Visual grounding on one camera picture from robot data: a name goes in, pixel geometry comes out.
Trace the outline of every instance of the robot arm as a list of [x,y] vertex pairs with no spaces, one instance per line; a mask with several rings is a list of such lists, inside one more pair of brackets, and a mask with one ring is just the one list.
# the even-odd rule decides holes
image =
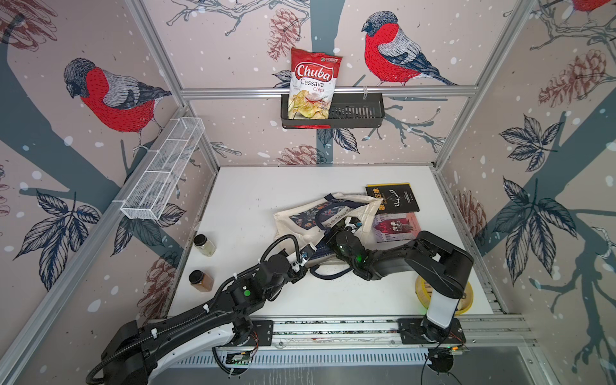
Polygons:
[[[267,258],[284,239],[294,241],[295,253],[289,256],[283,250]],[[324,240],[338,258],[365,280],[417,271],[434,289],[422,322],[424,337],[434,342],[448,335],[472,268],[468,253],[426,231],[406,245],[389,250],[366,250],[344,224],[328,231]],[[205,304],[142,328],[137,327],[136,321],[123,325],[86,382],[146,385],[158,373],[197,352],[242,345],[253,330],[249,315],[263,307],[266,300],[276,299],[285,284],[302,279],[307,272],[304,264],[312,253],[310,246],[299,250],[297,239],[286,235],[270,245],[260,263],[223,282]],[[100,370],[103,377],[94,378]]]

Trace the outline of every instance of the jar lid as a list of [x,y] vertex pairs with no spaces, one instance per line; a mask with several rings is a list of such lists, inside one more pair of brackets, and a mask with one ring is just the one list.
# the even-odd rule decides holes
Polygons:
[[195,246],[203,246],[205,245],[207,241],[208,241],[208,238],[205,235],[203,234],[195,235],[195,239],[194,239]]
[[203,281],[203,272],[201,270],[194,270],[188,276],[188,280],[193,285],[201,283],[201,281]]

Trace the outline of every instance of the black book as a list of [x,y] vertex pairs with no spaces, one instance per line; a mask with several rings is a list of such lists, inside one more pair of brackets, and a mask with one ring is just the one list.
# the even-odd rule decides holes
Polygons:
[[411,190],[411,185],[404,184],[376,184],[366,186],[369,196],[382,198],[383,203],[377,214],[416,213],[419,206]]

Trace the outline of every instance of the white wire mesh basket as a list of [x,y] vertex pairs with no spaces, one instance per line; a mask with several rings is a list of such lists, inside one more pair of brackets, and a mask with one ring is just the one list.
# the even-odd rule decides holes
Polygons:
[[199,118],[179,118],[120,210],[130,219],[160,218],[204,131]]

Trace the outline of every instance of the book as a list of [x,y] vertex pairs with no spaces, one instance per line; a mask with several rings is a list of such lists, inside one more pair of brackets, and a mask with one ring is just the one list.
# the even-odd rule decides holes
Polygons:
[[366,192],[371,197],[383,199],[376,212],[377,214],[416,213],[419,211],[413,190],[408,183],[368,185]]
[[377,214],[372,223],[377,242],[411,240],[421,231],[414,213]]

